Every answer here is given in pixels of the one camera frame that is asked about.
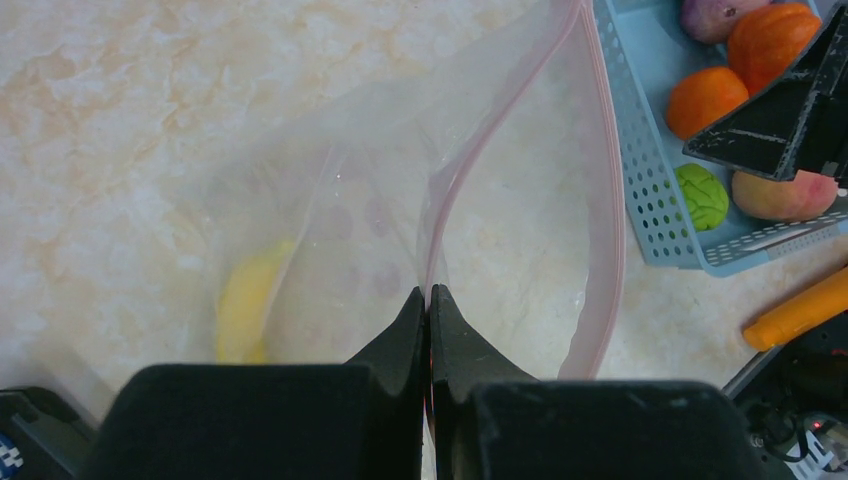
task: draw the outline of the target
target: ziplock bag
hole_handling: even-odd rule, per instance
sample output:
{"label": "ziplock bag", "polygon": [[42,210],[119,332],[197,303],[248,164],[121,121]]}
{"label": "ziplock bag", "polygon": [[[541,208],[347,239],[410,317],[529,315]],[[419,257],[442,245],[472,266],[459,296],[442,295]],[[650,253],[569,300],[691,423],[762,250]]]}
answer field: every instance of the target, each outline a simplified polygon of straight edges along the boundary
{"label": "ziplock bag", "polygon": [[361,87],[185,190],[218,359],[344,361],[412,288],[445,283],[519,367],[594,375],[624,259],[600,52],[590,3],[539,2],[431,73]]}

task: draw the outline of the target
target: pumpkin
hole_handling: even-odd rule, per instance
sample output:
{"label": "pumpkin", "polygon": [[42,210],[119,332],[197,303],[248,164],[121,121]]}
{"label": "pumpkin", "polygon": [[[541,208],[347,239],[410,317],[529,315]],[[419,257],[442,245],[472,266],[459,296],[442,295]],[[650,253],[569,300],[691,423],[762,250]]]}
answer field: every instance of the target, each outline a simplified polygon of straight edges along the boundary
{"label": "pumpkin", "polygon": [[820,26],[821,19],[800,3],[754,10],[733,28],[727,40],[727,61],[754,95],[792,65]]}
{"label": "pumpkin", "polygon": [[711,67],[684,78],[671,91],[665,120],[681,140],[703,130],[748,100],[748,89],[727,67]]}

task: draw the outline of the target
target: blue basket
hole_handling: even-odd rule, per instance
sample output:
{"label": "blue basket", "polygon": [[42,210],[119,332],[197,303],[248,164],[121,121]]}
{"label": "blue basket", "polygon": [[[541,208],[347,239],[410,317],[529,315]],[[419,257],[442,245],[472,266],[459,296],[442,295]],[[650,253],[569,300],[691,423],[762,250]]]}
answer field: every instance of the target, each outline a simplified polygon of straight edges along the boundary
{"label": "blue basket", "polygon": [[679,3],[594,0],[621,142],[627,211],[645,262],[726,277],[848,233],[844,197],[816,220],[796,223],[757,220],[731,202],[721,226],[695,233],[674,169],[698,163],[716,174],[728,192],[731,172],[683,155],[683,142],[663,117],[677,82],[727,62],[723,48],[698,44],[683,33]]}

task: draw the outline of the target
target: marble surface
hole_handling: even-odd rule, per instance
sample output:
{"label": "marble surface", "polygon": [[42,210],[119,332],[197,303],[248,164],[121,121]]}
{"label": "marble surface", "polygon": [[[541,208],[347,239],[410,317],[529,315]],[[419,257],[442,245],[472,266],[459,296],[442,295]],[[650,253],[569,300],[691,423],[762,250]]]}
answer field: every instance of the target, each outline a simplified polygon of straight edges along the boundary
{"label": "marble surface", "polygon": [[[167,188],[358,85],[426,72],[530,4],[3,2],[0,387],[43,384],[96,419],[144,365],[210,360],[211,324],[183,317],[202,245]],[[628,235],[605,378],[723,384],[753,354],[740,325],[848,252],[838,239],[713,279],[647,268]]]}

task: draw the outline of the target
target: orange cylindrical object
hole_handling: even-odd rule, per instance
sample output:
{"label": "orange cylindrical object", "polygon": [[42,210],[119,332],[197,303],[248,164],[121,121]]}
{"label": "orange cylindrical object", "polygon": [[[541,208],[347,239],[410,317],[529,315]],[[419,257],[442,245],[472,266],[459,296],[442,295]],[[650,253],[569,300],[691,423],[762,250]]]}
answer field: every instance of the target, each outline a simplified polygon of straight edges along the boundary
{"label": "orange cylindrical object", "polygon": [[848,268],[758,318],[742,336],[749,345],[764,352],[789,343],[845,310],[848,310]]}

